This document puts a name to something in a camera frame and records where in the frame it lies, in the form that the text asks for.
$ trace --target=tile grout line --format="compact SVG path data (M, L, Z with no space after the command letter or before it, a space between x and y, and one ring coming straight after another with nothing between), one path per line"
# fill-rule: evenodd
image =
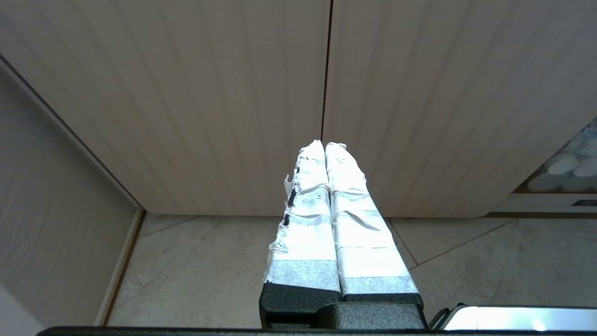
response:
M196 216L195 216L195 217L193 217L193 218L189 218L189 219L187 219L187 220L185 220L185 221L182 221L182 222L180 222L180 223L176 223L176 224L170 225L169 227L161 228L161 229L159 229L159 230L152 231L152 232L150 232L150 233L146 233L146 234L144 234L144 235L142 235L142 236L139 236L139 238L144 238L144 237L150 236L150 235L152 235L152 234L154 234L154 233L158 233L158 232L161 232L161 231L167 230L167 229L169 229L169 228L171 228L171 227L175 227L176 225L180 225L180 224L183 224L183 223L186 223L186 222L192 221L193 219L197 219L197 218L199 218L199 217L201 217L201 215L196 215Z
M442 253L440 253L440 254L438 254L438 255L436 255L436 256L434 256L434 257L432 257L432 258L429 258L429 259L427 259L427 260L425 260L425 261L421 262L420 264L417 264L417 266L423 265L424 263L426 263L426 262L428 262L428 261L431 261L431 260L433 260L433 259L435 259L435 258L437 258L437 257L439 257L439 256L443 256L444 254L446 254L446 253L448 253L448 252L450 252L450 251L453 251L453 250L455 250L455 249L459 248L460 246L463 246L463 245L465 245L465 244L468 244L468 243L470 243L470 242L472 242L472 241L474 241L474 240L477 240L478 238L481 238L481 237L483 237L483 236L486 236L487 234L489 234L489 233L492 233L493 231L497 231L497 230L499 230L499 229L501 229L501 228L505 227L506 225L508 225L508 224L512 223L512 222L513 222L513 221L515 221L515 220L517 220L517 218L512 218L511 220L509 220L509 221L505 222L504 224L501 224L501 225L500 225L500 226L498 226L498 227L495 227L495 228L493 228L493 229L491 229L491 230L489 230L489 231L487 231L487 232L485 232L485 233L482 233L482 234L480 234L480 235L478 235L478 236L476 236L476 237L474 237L474 238L471 238L471 239L467 240L466 242L464 242L464 243L462 243L462 244L460 244L460 245L458 245L458 246L455 246L455 247L453 247L453 248L451 248L451 249L449 249L449 250L443 251Z
M407 250L408 254L411 256L411 258L414 261L415 266L411 269L415 269L418 266L418 262L417 260L414 258L414 255L410 252L410 250L408 249L407 244L404 242L404 239L402 239L402 237L400 236L400 234L398 233L398 230L396 230L396 228L394 227L394 225L392 224L392 221L389 218L386 218L387 222L389 224L389 227L392 229L392 231L394 231L394 233L396 234L396 237L398 237L398 239L400 240L400 242L402 243L402 245L404 246L404 248Z

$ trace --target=black mark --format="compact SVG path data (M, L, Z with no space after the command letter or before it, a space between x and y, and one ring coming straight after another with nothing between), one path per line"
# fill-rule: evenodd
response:
M296 189L293 188L293 190L290 192L290 197L288 198L288 207L294 206L294 197L296 195L297 195L297 191L296 191Z
M571 206L597 206L597 200L578 200Z

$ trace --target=black plastic mount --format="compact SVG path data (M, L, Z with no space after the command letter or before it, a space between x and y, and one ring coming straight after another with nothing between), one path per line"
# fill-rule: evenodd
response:
M595 331L433 331L433 330L386 330L386 331L339 331L306 329L301 331L268 331L261 329L191 329L191 328L102 328L92 326L54 327L38 333L38 336L597 336Z
M264 329L426 329L417 293L350 294L264 283L259 298Z

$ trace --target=wooden cabinet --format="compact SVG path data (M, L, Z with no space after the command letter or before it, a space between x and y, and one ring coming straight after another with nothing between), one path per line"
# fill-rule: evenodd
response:
M322 137L384 216L481 216L597 114L595 1L1 10L2 55L156 213L279 215Z

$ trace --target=white cup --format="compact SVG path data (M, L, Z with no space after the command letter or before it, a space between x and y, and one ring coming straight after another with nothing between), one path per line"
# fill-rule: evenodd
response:
M562 184L562 189L568 193L578 193L592 188L595 182L597 182L597 176L573 176Z
M545 162L545 168L551 175L559 175L569 172L578 166L578 159L572 153L561 153L552 156Z
M542 173L535 176L527 184L530 191L549 191L561 186L568 176L566 174L552 175L550 173Z
M597 157L589 157L580 160L578 167L574 169L574 175L582 178L597 175Z

